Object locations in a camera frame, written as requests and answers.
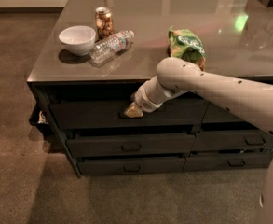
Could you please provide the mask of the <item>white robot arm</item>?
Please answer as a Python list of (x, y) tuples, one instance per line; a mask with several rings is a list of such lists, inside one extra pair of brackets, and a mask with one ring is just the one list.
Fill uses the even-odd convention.
[[(273, 136), (273, 85), (207, 73), (174, 57), (158, 64), (156, 75), (132, 95), (125, 115), (139, 118), (188, 91)], [(255, 224), (273, 224), (273, 159), (259, 197)]]

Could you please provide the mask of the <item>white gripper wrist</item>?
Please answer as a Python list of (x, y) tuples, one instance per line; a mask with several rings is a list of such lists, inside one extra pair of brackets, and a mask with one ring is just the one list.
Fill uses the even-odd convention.
[(128, 118), (141, 118), (143, 112), (152, 113), (162, 106), (160, 101), (162, 92), (156, 89), (149, 89), (148, 91), (141, 87), (130, 96), (132, 102), (124, 111), (124, 115)]

